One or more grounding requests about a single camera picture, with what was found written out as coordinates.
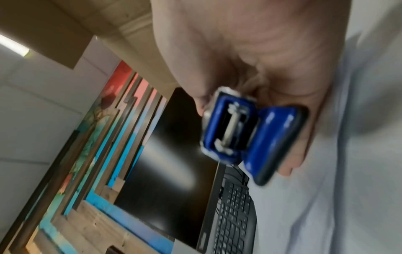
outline fluorescent light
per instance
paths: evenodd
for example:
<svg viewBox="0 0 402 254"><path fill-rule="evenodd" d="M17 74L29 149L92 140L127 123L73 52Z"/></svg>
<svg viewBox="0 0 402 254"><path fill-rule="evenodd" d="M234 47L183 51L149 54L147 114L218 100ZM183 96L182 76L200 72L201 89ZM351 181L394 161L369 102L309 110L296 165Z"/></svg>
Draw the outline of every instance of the fluorescent light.
<svg viewBox="0 0 402 254"><path fill-rule="evenodd" d="M0 34L0 44L3 45L4 47L11 49L12 51L21 56L26 56L26 54L28 54L29 52L29 49L27 47L22 46L18 42L15 42L7 37L4 37L1 34Z"/></svg>

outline human hand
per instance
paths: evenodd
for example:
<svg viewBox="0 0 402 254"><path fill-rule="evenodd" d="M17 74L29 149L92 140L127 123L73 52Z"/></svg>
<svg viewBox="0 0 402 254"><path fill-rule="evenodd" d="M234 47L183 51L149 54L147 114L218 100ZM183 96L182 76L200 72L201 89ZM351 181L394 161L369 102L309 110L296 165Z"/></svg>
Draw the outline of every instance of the human hand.
<svg viewBox="0 0 402 254"><path fill-rule="evenodd" d="M220 86L309 119L278 172L308 149L345 40L350 0L151 0L158 48L202 115Z"/></svg>

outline keyboard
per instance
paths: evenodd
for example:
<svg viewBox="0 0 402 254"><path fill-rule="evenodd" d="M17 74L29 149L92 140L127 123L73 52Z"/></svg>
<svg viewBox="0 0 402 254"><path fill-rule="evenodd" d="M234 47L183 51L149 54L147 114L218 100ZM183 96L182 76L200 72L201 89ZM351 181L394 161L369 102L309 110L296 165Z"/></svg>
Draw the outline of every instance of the keyboard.
<svg viewBox="0 0 402 254"><path fill-rule="evenodd" d="M226 179L212 254L252 254L256 225L248 188Z"/></svg>

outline computer monitor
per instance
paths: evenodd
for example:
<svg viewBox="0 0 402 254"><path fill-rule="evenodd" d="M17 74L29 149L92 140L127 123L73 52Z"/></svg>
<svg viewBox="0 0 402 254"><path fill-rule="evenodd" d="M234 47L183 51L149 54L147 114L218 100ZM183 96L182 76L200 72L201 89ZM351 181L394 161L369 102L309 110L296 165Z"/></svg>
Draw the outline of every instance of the computer monitor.
<svg viewBox="0 0 402 254"><path fill-rule="evenodd" d="M226 166L200 137L194 101L177 88L114 204L205 253Z"/></svg>

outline blue object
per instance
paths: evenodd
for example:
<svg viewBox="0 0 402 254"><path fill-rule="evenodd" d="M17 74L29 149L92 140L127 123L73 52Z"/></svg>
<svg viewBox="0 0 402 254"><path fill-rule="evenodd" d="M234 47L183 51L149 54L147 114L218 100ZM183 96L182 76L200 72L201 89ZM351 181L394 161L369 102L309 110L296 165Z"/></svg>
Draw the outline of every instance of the blue object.
<svg viewBox="0 0 402 254"><path fill-rule="evenodd" d="M308 117L302 106L258 109L255 99L221 87L203 117L201 149L226 164L239 164L265 185L280 166Z"/></svg>

